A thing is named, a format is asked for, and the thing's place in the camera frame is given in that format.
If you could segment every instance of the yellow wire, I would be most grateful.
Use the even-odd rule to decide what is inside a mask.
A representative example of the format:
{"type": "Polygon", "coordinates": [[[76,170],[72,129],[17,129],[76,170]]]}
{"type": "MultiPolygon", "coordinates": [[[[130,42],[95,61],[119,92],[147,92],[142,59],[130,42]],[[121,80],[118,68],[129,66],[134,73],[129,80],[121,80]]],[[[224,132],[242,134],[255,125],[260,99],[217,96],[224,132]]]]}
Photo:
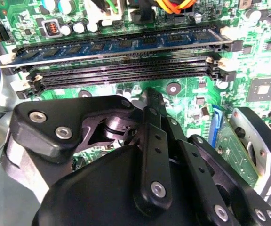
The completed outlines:
{"type": "Polygon", "coordinates": [[[166,11],[167,13],[169,13],[169,14],[172,14],[173,12],[172,12],[172,10],[171,9],[169,9],[166,5],[165,5],[165,3],[163,2],[163,0],[156,0],[156,2],[159,4],[159,6],[164,10],[164,11],[166,11]]]}
{"type": "Polygon", "coordinates": [[[184,2],[182,2],[181,4],[179,4],[179,5],[177,6],[177,9],[182,9],[182,8],[184,8],[186,5],[189,4],[190,1],[191,1],[191,0],[185,0],[184,2]]]}

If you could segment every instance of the green wire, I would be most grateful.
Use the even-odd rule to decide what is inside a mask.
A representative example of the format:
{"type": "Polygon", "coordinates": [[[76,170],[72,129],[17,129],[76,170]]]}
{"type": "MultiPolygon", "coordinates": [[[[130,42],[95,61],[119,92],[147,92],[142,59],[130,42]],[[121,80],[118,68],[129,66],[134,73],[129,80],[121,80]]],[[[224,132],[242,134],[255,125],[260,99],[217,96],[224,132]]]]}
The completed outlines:
{"type": "Polygon", "coordinates": [[[112,0],[106,0],[106,2],[110,5],[110,7],[112,8],[112,10],[114,11],[115,14],[118,13],[118,10],[115,6],[115,4],[112,2],[112,0]]]}

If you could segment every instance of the wire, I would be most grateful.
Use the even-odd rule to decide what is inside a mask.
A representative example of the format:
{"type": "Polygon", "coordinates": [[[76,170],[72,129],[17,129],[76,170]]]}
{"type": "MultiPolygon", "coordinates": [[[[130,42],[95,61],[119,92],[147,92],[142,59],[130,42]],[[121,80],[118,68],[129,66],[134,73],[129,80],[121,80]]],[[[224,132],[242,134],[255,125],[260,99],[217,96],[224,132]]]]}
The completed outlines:
{"type": "Polygon", "coordinates": [[[115,14],[117,14],[117,13],[118,13],[118,10],[117,10],[115,4],[112,2],[112,0],[106,0],[106,2],[110,5],[110,7],[112,8],[113,12],[114,12],[115,14]]]}
{"type": "Polygon", "coordinates": [[[177,7],[175,7],[169,0],[163,0],[163,2],[165,3],[166,6],[168,6],[169,9],[171,9],[172,12],[174,12],[175,14],[180,14],[181,11],[179,9],[177,9],[177,7]]]}
{"type": "Polygon", "coordinates": [[[171,9],[169,9],[169,8],[165,5],[165,3],[164,3],[162,0],[156,0],[156,2],[158,3],[158,5],[159,5],[165,12],[167,12],[167,13],[169,13],[169,14],[172,14],[172,13],[173,13],[173,11],[172,11],[171,9]]]}
{"type": "Polygon", "coordinates": [[[186,7],[191,0],[185,0],[184,2],[182,2],[181,4],[179,4],[176,8],[177,9],[183,9],[184,7],[186,7]]]}
{"type": "Polygon", "coordinates": [[[188,5],[186,5],[184,8],[182,9],[187,9],[187,8],[190,8],[194,3],[196,2],[196,0],[191,0],[188,5]]]}

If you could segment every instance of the orange wire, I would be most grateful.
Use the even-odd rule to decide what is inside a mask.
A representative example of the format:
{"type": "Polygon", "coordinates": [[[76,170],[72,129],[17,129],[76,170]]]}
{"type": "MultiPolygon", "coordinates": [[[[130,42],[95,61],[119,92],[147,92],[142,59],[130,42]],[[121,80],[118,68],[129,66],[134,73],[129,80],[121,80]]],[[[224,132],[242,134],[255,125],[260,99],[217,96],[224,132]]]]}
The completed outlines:
{"type": "Polygon", "coordinates": [[[188,5],[186,5],[184,8],[182,9],[187,9],[187,8],[190,8],[194,3],[196,2],[196,0],[192,0],[188,3],[188,5]]]}
{"type": "Polygon", "coordinates": [[[177,7],[175,7],[169,0],[163,0],[163,2],[165,3],[166,6],[168,6],[169,9],[172,10],[172,12],[174,12],[175,14],[180,14],[181,11],[179,9],[177,9],[177,7]]]}

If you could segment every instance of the motherboard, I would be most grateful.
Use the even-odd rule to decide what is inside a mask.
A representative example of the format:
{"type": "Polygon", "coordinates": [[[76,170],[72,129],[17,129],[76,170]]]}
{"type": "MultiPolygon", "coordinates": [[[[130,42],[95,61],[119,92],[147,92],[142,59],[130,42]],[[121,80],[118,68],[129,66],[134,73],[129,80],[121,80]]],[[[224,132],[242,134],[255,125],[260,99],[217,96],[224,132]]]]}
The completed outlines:
{"type": "MultiPolygon", "coordinates": [[[[137,101],[154,88],[187,137],[214,137],[218,108],[224,117],[213,147],[254,187],[260,175],[229,119],[249,107],[271,128],[271,0],[196,0],[183,8],[173,0],[174,9],[161,2],[0,0],[3,72],[31,101],[137,101]]],[[[78,153],[74,168],[118,146],[78,153]]]]}

